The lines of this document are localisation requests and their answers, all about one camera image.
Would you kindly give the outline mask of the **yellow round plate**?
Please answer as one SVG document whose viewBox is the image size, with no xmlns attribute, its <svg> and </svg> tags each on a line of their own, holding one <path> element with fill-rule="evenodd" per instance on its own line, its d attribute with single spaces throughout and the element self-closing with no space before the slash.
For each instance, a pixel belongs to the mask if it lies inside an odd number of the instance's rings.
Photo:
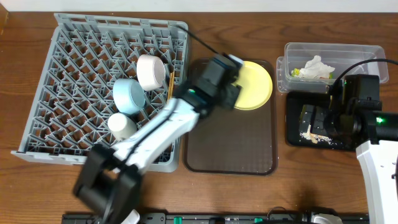
<svg viewBox="0 0 398 224">
<path fill-rule="evenodd" d="M 234 107 L 238 110 L 255 110 L 266 104 L 273 91 L 269 72 L 258 63 L 244 61 L 238 79 L 233 83 L 240 86 Z"/>
</svg>

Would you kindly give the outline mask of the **green snack wrapper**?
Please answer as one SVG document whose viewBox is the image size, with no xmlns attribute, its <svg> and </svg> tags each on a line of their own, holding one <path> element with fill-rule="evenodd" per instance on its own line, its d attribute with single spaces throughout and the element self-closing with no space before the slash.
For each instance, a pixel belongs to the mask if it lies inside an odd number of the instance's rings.
<svg viewBox="0 0 398 224">
<path fill-rule="evenodd" d="M 292 77 L 298 77 L 300 75 L 300 70 L 299 69 L 297 69 L 297 68 L 295 68 L 295 69 L 293 69 L 292 71 L 291 71 L 291 76 Z M 333 74 L 332 73 L 329 73 L 329 77 L 328 77 L 329 79 L 332 79 L 333 78 Z"/>
</svg>

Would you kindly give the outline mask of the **white napkin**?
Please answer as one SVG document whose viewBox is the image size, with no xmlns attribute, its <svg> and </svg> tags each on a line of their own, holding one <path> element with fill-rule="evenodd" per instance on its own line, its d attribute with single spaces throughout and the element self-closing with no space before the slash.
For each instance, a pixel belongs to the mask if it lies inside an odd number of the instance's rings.
<svg viewBox="0 0 398 224">
<path fill-rule="evenodd" d="M 330 79 L 330 74 L 335 71 L 334 67 L 326 65 L 322 62 L 322 58 L 319 55 L 308 61 L 305 66 L 298 70 L 299 78 L 310 78 L 310 79 Z"/>
</svg>

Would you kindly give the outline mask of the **white pink bowl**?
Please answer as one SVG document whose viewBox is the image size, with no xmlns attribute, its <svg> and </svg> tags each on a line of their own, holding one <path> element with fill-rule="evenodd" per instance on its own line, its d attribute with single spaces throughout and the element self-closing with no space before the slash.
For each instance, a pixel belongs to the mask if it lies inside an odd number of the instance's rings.
<svg viewBox="0 0 398 224">
<path fill-rule="evenodd" d="M 137 60 L 137 79 L 144 91 L 162 87 L 165 80 L 163 61 L 153 55 L 141 55 Z"/>
</svg>

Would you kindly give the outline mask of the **light blue bowl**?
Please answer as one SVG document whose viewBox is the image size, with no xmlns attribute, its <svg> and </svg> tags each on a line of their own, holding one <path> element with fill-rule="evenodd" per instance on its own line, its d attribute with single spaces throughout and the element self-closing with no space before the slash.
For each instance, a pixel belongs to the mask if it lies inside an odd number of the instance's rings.
<svg viewBox="0 0 398 224">
<path fill-rule="evenodd" d="M 113 85 L 114 103 L 120 113 L 127 116 L 136 114 L 144 108 L 145 93 L 134 79 L 117 79 Z"/>
</svg>

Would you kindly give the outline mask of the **small white cup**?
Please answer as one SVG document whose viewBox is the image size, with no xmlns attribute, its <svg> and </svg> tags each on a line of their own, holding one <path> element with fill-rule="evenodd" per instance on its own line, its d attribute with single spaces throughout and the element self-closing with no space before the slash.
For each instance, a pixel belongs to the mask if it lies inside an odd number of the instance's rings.
<svg viewBox="0 0 398 224">
<path fill-rule="evenodd" d="M 137 131 L 135 122 L 122 113 L 112 114 L 107 124 L 112 135 L 118 141 L 130 138 Z"/>
</svg>

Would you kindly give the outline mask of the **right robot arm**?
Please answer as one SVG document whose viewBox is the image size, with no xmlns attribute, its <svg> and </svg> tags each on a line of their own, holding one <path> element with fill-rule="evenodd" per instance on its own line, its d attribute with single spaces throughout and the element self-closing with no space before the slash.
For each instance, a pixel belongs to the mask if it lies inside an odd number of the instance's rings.
<svg viewBox="0 0 398 224">
<path fill-rule="evenodd" d="M 377 75 L 349 75 L 330 88 L 330 105 L 303 105 L 303 132 L 354 148 L 366 187 L 370 223 L 397 223 L 397 115 L 382 111 Z"/>
</svg>

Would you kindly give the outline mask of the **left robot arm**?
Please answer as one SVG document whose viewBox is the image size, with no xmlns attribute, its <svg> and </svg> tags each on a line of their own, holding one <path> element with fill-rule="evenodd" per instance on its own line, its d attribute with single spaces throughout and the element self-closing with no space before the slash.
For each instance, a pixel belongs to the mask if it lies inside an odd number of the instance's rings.
<svg viewBox="0 0 398 224">
<path fill-rule="evenodd" d="M 241 89 L 227 84 L 209 96 L 189 82 L 180 85 L 163 110 L 133 136 L 111 147 L 94 145 L 73 193 L 100 217 L 100 223 L 125 222 L 137 207 L 149 166 L 214 107 L 233 109 Z"/>
</svg>

